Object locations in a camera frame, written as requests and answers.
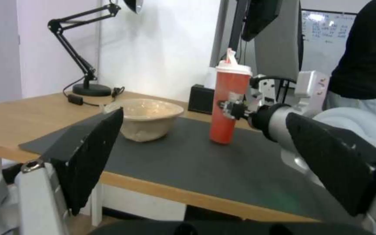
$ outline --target black shirt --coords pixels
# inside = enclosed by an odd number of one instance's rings
[[[357,15],[329,89],[346,98],[376,99],[376,0]]]

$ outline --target bowl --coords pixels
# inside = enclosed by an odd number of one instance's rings
[[[137,142],[163,137],[172,128],[176,117],[184,112],[181,106],[161,100],[119,100],[117,105],[124,111],[121,133]]]

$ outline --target red cup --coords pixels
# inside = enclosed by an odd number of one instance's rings
[[[228,100],[229,92],[244,94],[252,76],[250,67],[221,61],[217,69],[211,119],[210,139],[216,143],[229,144],[233,137],[236,121],[224,116],[218,101]]]

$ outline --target black box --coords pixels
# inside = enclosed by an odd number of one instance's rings
[[[188,111],[197,113],[213,113],[214,90],[195,84],[191,87]]]

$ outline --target person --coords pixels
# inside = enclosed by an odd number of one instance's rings
[[[332,72],[325,109],[334,107],[376,114],[376,0],[356,16],[345,53]]]

